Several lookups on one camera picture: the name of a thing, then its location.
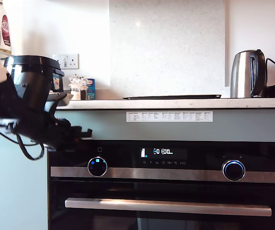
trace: digital display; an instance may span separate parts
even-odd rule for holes
[[[187,159],[187,149],[141,148],[139,155],[145,159]]]

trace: black tray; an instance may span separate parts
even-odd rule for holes
[[[126,99],[126,100],[218,99],[221,96],[222,95],[218,95],[218,94],[204,94],[204,95],[123,97],[123,99]]]

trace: oven door handle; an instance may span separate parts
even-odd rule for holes
[[[256,217],[270,217],[272,215],[272,210],[269,206],[205,204],[149,200],[68,198],[65,201],[65,207]]]

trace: white bottle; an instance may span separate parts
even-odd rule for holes
[[[4,10],[2,0],[0,0],[0,50],[9,54],[12,53],[8,17]]]

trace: kettle handle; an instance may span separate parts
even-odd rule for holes
[[[251,97],[253,97],[255,95],[259,95],[262,92],[262,90],[266,87],[266,64],[264,54],[259,49],[253,52],[249,52],[249,58],[251,66]],[[253,72],[253,60],[256,64],[256,76]]]

